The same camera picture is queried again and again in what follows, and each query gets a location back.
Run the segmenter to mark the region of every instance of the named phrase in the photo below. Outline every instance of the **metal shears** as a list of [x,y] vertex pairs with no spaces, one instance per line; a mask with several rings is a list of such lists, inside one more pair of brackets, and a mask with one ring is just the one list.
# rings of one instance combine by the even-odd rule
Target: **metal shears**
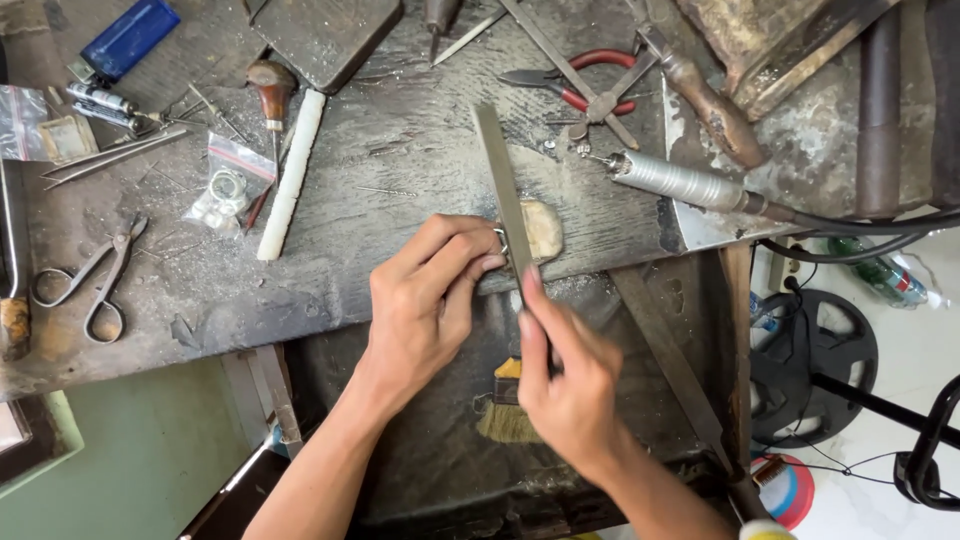
[[[113,261],[113,266],[110,267],[104,284],[98,287],[100,294],[97,295],[97,299],[93,302],[93,307],[90,308],[90,312],[86,315],[84,334],[88,339],[103,344],[113,343],[117,339],[120,339],[120,336],[122,336],[127,329],[127,318],[124,316],[120,307],[110,301],[110,295],[113,294],[113,290],[120,282],[120,278],[123,277],[124,270],[127,269],[127,264],[130,262],[132,255],[132,245],[136,239],[143,234],[143,231],[147,228],[148,221],[149,218],[141,216],[139,213],[127,219],[124,225],[116,230],[110,242],[105,243],[97,248],[97,251],[93,252],[93,255],[86,260],[84,267],[80,269],[80,272],[78,272],[76,276],[62,268],[44,268],[37,272],[30,286],[30,294],[34,298],[34,302],[43,307],[54,307],[63,304],[73,296],[73,293],[90,277],[90,274],[107,258],[110,252],[115,251],[117,256]],[[66,277],[70,283],[58,298],[47,300],[43,298],[39,292],[40,281],[44,277],[54,274]],[[97,316],[104,307],[116,313],[118,322],[116,335],[110,338],[99,336],[94,330],[94,323],[96,322]]]

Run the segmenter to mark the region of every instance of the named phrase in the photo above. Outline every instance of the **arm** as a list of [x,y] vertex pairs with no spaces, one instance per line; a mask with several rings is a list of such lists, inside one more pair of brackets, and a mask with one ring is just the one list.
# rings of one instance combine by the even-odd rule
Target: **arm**
[[[633,438],[613,409],[623,353],[523,276],[520,405],[543,440],[613,499],[639,538],[731,540],[727,523]],[[564,372],[547,375],[547,336]]]
[[253,517],[245,540],[347,534],[367,463],[387,423],[456,356],[473,287],[506,263],[486,219],[431,216],[370,276],[367,351],[324,423]]

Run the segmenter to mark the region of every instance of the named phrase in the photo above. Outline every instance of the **red-handled pliers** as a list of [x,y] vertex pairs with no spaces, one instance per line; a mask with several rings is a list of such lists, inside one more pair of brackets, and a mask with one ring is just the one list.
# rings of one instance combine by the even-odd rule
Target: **red-handled pliers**
[[[589,65],[595,65],[597,63],[614,63],[630,69],[634,66],[636,57],[630,53],[618,51],[616,49],[593,49],[571,58],[569,62],[570,65],[578,71]],[[587,99],[577,93],[576,90],[571,90],[570,88],[560,84],[558,79],[561,77],[562,75],[559,69],[551,69],[549,71],[541,71],[537,69],[517,69],[498,75],[497,79],[511,86],[521,86],[524,88],[548,88],[555,94],[559,95],[560,99],[573,106],[574,109],[581,112],[586,112],[587,105],[589,105],[589,103],[587,103]],[[622,116],[629,112],[633,112],[635,108],[636,104],[634,102],[621,101],[619,104],[617,104],[616,108],[613,109],[613,114]]]

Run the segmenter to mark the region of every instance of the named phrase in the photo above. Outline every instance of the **plastic zip bag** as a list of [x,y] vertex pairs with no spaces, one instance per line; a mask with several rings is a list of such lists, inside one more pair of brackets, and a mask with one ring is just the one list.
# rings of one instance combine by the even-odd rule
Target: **plastic zip bag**
[[0,85],[0,158],[49,161],[37,128],[47,119],[41,90]]
[[241,233],[237,216],[274,182],[274,162],[212,132],[206,160],[210,166],[206,189],[182,220],[236,238]]

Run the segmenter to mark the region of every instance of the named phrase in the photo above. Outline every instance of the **blue lighter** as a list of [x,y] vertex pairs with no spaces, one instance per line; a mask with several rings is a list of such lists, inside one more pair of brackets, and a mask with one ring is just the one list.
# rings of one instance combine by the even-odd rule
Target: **blue lighter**
[[137,0],[84,47],[70,71],[88,85],[115,85],[179,22],[163,0]]

